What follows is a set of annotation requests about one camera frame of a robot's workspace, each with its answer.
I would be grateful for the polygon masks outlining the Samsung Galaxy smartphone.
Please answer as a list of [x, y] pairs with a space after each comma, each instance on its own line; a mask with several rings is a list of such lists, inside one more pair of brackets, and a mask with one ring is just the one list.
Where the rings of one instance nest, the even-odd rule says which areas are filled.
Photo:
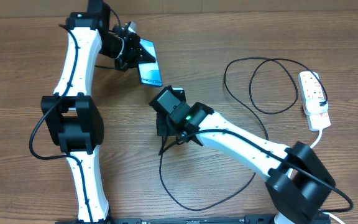
[[[141, 44], [154, 45], [153, 42], [151, 42], [149, 40], [145, 40], [145, 39], [140, 40], [140, 45]], [[155, 52], [152, 52], [152, 54], [154, 56], [156, 56], [156, 59], [157, 59], [156, 50], [155, 50]], [[138, 64], [138, 72], [139, 72], [140, 81], [142, 84], [156, 86], [156, 87], [161, 87], [163, 85], [163, 81], [162, 81], [162, 77], [161, 77], [159, 65], [158, 65], [158, 59], [155, 63]]]

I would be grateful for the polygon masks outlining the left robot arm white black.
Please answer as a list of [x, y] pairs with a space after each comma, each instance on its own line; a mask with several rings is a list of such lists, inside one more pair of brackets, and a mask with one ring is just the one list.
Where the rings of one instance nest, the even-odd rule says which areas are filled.
[[104, 123], [92, 97], [96, 60], [105, 55], [113, 69], [135, 68], [143, 85], [163, 84], [154, 43], [142, 39], [133, 21], [109, 25], [113, 9], [103, 0], [89, 1], [85, 12], [72, 12], [62, 25], [68, 33], [68, 49], [62, 75], [53, 95], [43, 96], [43, 116], [30, 135], [30, 153], [42, 123], [46, 123], [54, 145], [61, 150], [73, 174], [78, 199], [75, 223], [112, 223], [109, 202], [103, 190], [99, 152]]

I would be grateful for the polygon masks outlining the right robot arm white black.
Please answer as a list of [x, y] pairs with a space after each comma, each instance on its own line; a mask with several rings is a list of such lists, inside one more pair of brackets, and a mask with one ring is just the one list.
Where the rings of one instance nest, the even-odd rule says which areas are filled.
[[190, 106], [181, 88], [166, 86], [149, 105], [157, 113], [158, 135], [225, 153], [259, 175], [278, 210], [274, 223], [322, 223], [327, 217], [321, 206], [336, 183], [308, 145], [262, 139], [205, 104]]

